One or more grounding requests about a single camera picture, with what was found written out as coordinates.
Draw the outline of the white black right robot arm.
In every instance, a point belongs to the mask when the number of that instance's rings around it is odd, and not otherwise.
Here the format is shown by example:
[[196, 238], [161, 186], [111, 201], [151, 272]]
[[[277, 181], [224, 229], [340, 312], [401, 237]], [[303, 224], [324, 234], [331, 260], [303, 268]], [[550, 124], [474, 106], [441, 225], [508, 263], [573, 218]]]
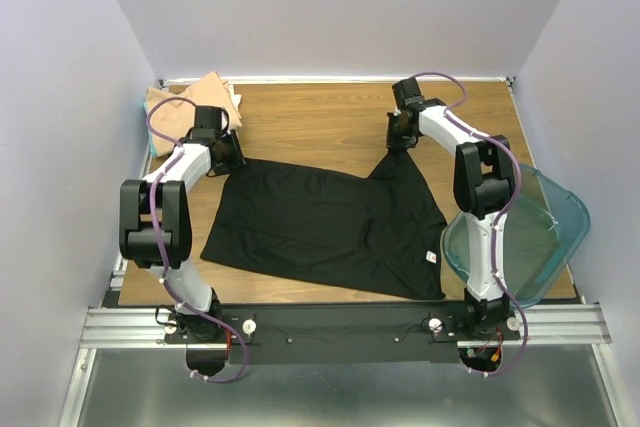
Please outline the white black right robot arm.
[[416, 76], [392, 85], [396, 104], [388, 115], [387, 146], [413, 147], [421, 136], [454, 157], [453, 194], [466, 219], [469, 266], [460, 326], [469, 337], [485, 337], [510, 316], [504, 275], [504, 230], [519, 196], [521, 170], [508, 140], [462, 121], [453, 108], [423, 96]]

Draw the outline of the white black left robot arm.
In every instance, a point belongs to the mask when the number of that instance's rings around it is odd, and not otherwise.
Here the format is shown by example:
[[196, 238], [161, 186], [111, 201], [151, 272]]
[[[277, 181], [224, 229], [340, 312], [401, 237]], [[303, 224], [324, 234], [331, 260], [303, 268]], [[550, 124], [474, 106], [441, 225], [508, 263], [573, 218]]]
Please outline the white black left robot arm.
[[120, 187], [121, 256], [147, 269], [174, 303], [176, 316], [188, 317], [187, 329], [201, 342], [219, 335], [241, 336], [221, 318], [214, 289], [192, 259], [193, 233], [188, 193], [202, 177], [226, 175], [245, 164], [226, 109], [194, 104], [192, 127], [181, 138], [152, 126], [153, 116], [169, 102], [159, 102], [146, 116], [151, 134], [168, 141], [172, 152], [160, 167]]

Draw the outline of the black t shirt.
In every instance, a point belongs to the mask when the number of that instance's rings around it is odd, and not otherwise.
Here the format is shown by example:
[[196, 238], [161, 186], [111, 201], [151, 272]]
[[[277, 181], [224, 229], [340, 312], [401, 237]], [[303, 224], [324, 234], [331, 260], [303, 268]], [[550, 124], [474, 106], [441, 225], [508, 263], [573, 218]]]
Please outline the black t shirt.
[[447, 222], [406, 151], [365, 178], [249, 159], [224, 185], [204, 261], [298, 281], [439, 301]]

